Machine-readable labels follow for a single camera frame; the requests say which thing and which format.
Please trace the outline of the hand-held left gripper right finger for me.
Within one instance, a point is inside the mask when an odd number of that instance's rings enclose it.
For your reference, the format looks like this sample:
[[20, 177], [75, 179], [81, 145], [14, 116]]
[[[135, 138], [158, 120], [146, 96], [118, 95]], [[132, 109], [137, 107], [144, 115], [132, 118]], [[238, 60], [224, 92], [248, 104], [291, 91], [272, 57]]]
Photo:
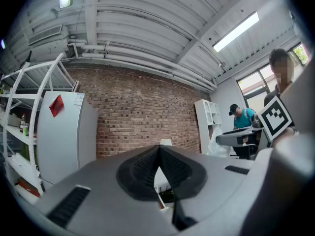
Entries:
[[176, 199], [195, 197], [207, 181], [206, 169], [176, 147], [160, 146], [158, 160]]

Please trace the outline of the grey refrigerator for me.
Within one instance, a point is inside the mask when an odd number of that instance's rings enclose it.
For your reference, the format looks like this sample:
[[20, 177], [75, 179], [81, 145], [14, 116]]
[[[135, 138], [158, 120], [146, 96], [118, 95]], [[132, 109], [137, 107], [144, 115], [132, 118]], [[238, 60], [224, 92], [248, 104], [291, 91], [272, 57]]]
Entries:
[[[96, 160], [98, 113], [86, 100], [74, 108], [77, 92], [45, 93], [37, 123], [36, 156], [45, 189]], [[49, 106], [58, 95], [64, 108], [54, 118]]]

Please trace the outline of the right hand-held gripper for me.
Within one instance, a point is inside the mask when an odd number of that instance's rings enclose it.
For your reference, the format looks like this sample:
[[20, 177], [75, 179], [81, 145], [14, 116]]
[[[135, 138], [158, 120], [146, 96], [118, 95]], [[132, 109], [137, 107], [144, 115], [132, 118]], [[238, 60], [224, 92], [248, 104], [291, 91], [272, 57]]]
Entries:
[[223, 133], [217, 144], [231, 147], [270, 147], [292, 123], [281, 100], [275, 96], [259, 113], [251, 117], [251, 126]]

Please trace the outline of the white metal shelf rack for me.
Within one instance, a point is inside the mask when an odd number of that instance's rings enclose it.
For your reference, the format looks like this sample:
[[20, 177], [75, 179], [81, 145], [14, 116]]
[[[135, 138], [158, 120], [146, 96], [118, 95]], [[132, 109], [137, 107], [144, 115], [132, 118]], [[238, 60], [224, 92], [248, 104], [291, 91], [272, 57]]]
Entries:
[[[0, 78], [11, 86], [0, 90], [0, 158], [4, 175], [18, 197], [34, 205], [44, 194], [44, 185], [36, 156], [36, 119], [47, 91], [74, 92], [78, 83], [65, 69], [60, 53], [54, 60], [22, 68]], [[26, 125], [20, 132], [20, 121]]]

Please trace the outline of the white label sticker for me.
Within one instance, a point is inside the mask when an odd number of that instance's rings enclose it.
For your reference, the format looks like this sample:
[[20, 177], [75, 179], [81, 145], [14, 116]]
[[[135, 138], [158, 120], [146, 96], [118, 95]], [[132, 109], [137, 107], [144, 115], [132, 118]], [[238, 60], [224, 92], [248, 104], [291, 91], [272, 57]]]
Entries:
[[77, 108], [77, 109], [81, 108], [82, 103], [84, 101], [84, 96], [85, 96], [84, 93], [76, 93], [76, 96], [75, 96], [75, 99], [74, 99], [74, 104], [73, 104], [74, 108]]

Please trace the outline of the white desk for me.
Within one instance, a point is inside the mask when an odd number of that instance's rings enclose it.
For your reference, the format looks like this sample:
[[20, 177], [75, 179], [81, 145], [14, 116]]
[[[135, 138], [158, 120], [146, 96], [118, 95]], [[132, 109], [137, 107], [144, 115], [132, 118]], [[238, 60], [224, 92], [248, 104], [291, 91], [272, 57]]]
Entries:
[[158, 168], [156, 172], [154, 179], [154, 189], [157, 192], [160, 212], [166, 213], [174, 206], [174, 195], [173, 190], [161, 168]]

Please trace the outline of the red diamond sticker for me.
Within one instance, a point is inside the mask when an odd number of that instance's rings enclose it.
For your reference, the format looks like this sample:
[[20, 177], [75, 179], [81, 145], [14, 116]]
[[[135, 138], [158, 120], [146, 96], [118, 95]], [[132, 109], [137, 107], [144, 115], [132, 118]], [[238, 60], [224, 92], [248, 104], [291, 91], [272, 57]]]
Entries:
[[62, 96], [59, 94], [56, 99], [52, 102], [52, 104], [49, 106], [49, 109], [55, 118], [57, 114], [64, 108]]

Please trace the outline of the white open cabinet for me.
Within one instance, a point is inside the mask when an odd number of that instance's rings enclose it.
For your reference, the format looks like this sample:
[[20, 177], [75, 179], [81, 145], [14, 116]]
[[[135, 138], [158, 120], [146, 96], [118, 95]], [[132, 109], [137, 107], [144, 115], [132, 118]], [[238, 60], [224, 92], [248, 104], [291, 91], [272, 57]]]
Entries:
[[194, 105], [199, 128], [201, 153], [207, 154], [215, 128], [222, 131], [221, 114], [218, 105], [208, 100], [198, 100]]

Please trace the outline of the dark framed window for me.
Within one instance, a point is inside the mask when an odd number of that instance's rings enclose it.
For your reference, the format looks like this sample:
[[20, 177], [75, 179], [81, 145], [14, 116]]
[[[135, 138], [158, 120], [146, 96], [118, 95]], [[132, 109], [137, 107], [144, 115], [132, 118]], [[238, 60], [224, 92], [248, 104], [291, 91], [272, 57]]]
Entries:
[[[303, 44], [291, 48], [288, 53], [293, 61], [294, 72], [292, 80], [296, 80], [303, 71], [304, 65], [309, 61]], [[264, 107], [265, 96], [275, 89], [277, 84], [270, 64], [257, 69], [248, 76], [237, 81], [242, 92], [246, 106], [257, 113]]]

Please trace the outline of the ceiling air conditioner unit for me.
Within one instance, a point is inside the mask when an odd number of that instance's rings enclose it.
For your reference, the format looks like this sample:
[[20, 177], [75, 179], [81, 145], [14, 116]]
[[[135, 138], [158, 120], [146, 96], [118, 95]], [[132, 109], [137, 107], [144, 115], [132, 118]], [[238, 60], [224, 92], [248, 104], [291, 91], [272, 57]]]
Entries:
[[32, 37], [29, 38], [28, 45], [31, 46], [37, 44], [38, 42], [46, 41], [47, 39], [52, 40], [64, 39], [67, 38], [68, 36], [69, 31], [67, 26], [60, 24], [34, 34]]

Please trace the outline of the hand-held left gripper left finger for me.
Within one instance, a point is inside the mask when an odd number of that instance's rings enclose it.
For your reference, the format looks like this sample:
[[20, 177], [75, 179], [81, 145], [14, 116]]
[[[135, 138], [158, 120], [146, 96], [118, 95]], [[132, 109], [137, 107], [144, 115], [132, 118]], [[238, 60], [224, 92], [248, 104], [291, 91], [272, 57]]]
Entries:
[[137, 148], [123, 156], [116, 170], [119, 186], [135, 200], [157, 201], [154, 182], [159, 168], [159, 146]]

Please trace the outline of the white plastic bag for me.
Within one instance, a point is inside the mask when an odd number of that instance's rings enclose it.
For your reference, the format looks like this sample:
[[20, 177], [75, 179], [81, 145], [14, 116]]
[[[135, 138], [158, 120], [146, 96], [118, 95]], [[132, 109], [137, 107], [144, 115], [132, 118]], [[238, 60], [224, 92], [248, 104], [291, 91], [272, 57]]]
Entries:
[[206, 154], [214, 157], [228, 158], [230, 156], [231, 147], [219, 145], [216, 142], [216, 137], [219, 135], [222, 135], [222, 131], [218, 127], [215, 127], [209, 141]]

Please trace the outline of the white ceiling pipes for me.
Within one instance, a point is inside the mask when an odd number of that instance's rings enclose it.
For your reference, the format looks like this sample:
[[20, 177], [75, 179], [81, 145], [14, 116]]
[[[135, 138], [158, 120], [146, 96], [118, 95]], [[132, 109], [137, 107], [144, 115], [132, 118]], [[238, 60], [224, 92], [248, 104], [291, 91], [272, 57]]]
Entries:
[[140, 65], [147, 70], [165, 72], [209, 91], [215, 91], [218, 88], [214, 79], [206, 79], [195, 71], [141, 51], [110, 45], [87, 45], [84, 42], [77, 43], [73, 39], [69, 40], [68, 46], [73, 47], [77, 59], [107, 59], [130, 65]]

